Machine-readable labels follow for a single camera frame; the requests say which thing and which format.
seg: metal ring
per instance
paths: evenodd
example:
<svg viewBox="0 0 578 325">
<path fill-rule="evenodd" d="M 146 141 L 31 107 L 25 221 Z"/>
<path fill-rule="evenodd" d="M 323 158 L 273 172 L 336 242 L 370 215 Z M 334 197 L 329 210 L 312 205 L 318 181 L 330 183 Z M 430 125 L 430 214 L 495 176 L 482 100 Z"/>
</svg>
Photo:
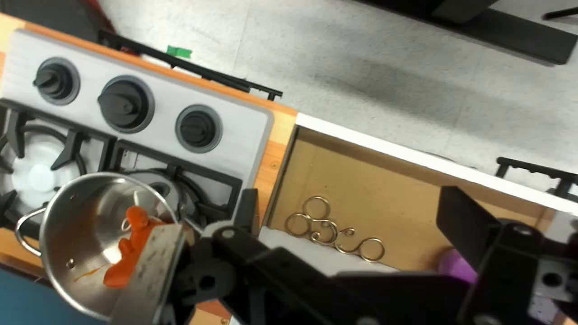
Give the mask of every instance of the metal ring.
<svg viewBox="0 0 578 325">
<path fill-rule="evenodd" d="M 298 232 L 294 232 L 294 228 L 291 228 L 291 221 L 294 221 L 294 219 L 296 221 L 305 221 L 307 228 L 305 228 L 303 233 L 298 233 Z M 291 233 L 292 237 L 307 237 L 311 233 L 311 215 L 305 215 L 301 212 L 296 212 L 296 214 L 289 215 L 285 219 L 285 232 Z"/>
<path fill-rule="evenodd" d="M 320 246 L 332 246 L 339 239 L 338 223 L 329 221 L 329 219 L 311 219 L 311 224 L 321 224 L 321 228 L 330 228 L 330 233 L 332 233 L 332 237 L 329 237 L 327 241 L 320 241 L 321 232 L 311 232 L 309 233 L 311 242 L 316 242 Z"/>
<path fill-rule="evenodd" d="M 377 242 L 377 246 L 381 248 L 381 252 L 379 252 L 377 257 L 367 257 L 367 255 L 363 255 L 363 244 L 367 244 L 367 242 Z M 359 246 L 357 246 L 357 257 L 359 257 L 361 261 L 374 262 L 374 261 L 381 261 L 383 255 L 385 255 L 385 246 L 383 246 L 381 239 L 377 239 L 377 237 L 368 237 L 368 239 L 365 239 L 363 242 L 359 242 Z"/>
<path fill-rule="evenodd" d="M 316 203 L 316 201 L 320 201 L 320 203 L 323 205 L 323 208 L 325 208 L 325 214 L 323 214 L 323 215 L 312 215 L 312 214 L 307 210 L 307 206 L 312 205 L 312 203 Z M 303 210 L 305 215 L 311 215 L 311 217 L 314 217 L 314 219 L 327 219 L 329 214 L 330 214 L 330 205 L 329 205 L 329 201 L 327 201 L 325 197 L 314 196 L 314 197 L 309 197 L 309 199 L 303 203 L 301 210 Z"/>
</svg>

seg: key ring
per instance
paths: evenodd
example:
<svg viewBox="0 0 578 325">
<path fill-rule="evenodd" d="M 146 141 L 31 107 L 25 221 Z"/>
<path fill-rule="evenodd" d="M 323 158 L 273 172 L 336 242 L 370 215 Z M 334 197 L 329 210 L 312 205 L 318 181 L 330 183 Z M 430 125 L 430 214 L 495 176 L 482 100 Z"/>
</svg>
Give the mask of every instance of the key ring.
<svg viewBox="0 0 578 325">
<path fill-rule="evenodd" d="M 345 228 L 339 233 L 343 233 L 345 237 L 352 237 L 352 235 L 356 235 L 356 230 Z M 363 255 L 363 246 L 368 244 L 368 242 L 376 242 L 379 246 L 379 253 L 376 257 Z M 359 257 L 361 261 L 367 261 L 367 262 L 381 261 L 385 257 L 385 246 L 383 246 L 381 239 L 377 239 L 377 237 L 367 237 L 354 250 L 345 250 L 343 246 L 339 246 L 336 242 L 334 250 L 339 252 L 339 253 L 356 255 L 356 257 Z"/>
<path fill-rule="evenodd" d="M 294 228 L 291 228 L 292 221 L 305 223 L 305 230 L 301 233 L 294 232 Z M 296 214 L 289 215 L 285 219 L 285 230 L 292 237 L 307 237 L 311 233 L 311 215 L 305 215 L 301 212 L 296 212 Z"/>
<path fill-rule="evenodd" d="M 323 206 L 323 214 L 321 214 L 321 215 L 311 214 L 311 205 L 314 205 L 314 203 L 321 203 L 321 206 Z M 325 197 L 314 196 L 314 197 L 309 197 L 309 199 L 303 203 L 301 212 L 303 212 L 305 215 L 314 217 L 314 219 L 327 219 L 329 214 L 330 214 L 330 206 L 329 206 L 329 201 L 327 201 Z"/>
<path fill-rule="evenodd" d="M 321 241 L 321 232 L 312 232 L 309 235 L 311 242 L 321 244 L 321 246 L 332 246 L 339 239 L 339 228 L 334 221 L 329 219 L 311 219 L 312 224 L 320 224 L 320 228 L 329 228 L 330 237 L 327 241 Z"/>
</svg>

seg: blue surface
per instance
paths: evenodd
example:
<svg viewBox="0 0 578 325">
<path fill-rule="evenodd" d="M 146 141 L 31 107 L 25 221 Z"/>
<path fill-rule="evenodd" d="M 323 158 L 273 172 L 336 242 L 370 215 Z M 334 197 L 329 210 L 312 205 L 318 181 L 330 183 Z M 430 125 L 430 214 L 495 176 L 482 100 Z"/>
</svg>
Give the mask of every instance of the blue surface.
<svg viewBox="0 0 578 325">
<path fill-rule="evenodd" d="M 68 307 L 56 291 L 3 270 L 0 270 L 0 324 L 101 325 Z"/>
</svg>

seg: white stove panel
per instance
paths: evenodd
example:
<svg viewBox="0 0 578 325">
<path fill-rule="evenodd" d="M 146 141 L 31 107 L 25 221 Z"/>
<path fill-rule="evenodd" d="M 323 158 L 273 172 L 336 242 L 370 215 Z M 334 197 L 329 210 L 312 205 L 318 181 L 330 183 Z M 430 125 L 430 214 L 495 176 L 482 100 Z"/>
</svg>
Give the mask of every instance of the white stove panel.
<svg viewBox="0 0 578 325">
<path fill-rule="evenodd" d="M 58 107 L 45 102 L 32 85 L 38 67 L 49 58 L 68 60 L 79 75 L 81 89 L 70 105 Z M 141 132 L 115 132 L 101 116 L 97 96 L 110 80 L 119 76 L 141 80 L 153 94 L 153 118 Z M 273 125 L 273 116 L 265 111 L 31 31 L 16 31 L 12 35 L 2 85 L 2 98 L 153 149 L 166 156 L 180 158 L 226 176 L 238 177 L 244 183 L 244 188 L 253 187 L 255 183 Z M 177 140 L 177 118 L 190 105 L 211 107 L 220 118 L 222 138 L 211 152 L 190 152 Z"/>
</svg>

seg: orange object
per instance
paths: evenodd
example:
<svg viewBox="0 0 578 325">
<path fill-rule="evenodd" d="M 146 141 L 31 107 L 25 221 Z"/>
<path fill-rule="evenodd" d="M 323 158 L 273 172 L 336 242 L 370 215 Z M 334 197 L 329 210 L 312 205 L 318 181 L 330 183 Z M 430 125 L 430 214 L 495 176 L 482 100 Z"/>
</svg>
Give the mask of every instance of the orange object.
<svg viewBox="0 0 578 325">
<path fill-rule="evenodd" d="M 126 221 L 132 233 L 128 239 L 119 241 L 121 261 L 110 266 L 105 275 L 105 286 L 112 289 L 128 286 L 152 230 L 162 224 L 148 219 L 146 212 L 139 206 L 130 206 L 126 210 Z"/>
</svg>

